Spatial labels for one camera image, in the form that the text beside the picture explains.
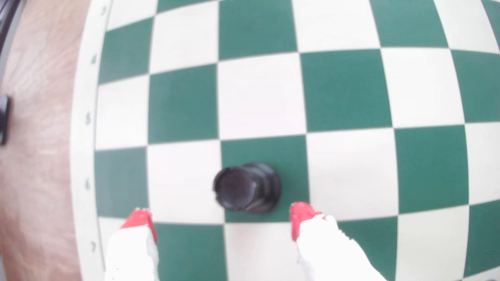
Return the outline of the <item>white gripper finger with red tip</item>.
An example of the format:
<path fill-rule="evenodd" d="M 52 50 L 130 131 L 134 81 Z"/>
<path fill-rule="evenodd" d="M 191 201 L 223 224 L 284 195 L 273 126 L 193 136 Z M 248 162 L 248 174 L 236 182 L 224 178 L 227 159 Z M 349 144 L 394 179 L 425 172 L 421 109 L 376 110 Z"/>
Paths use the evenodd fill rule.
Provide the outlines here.
<path fill-rule="evenodd" d="M 307 280 L 385 280 L 332 216 L 304 201 L 290 206 L 291 239 Z"/>
<path fill-rule="evenodd" d="M 104 280 L 159 280 L 157 242 L 152 212 L 134 209 L 109 239 Z"/>

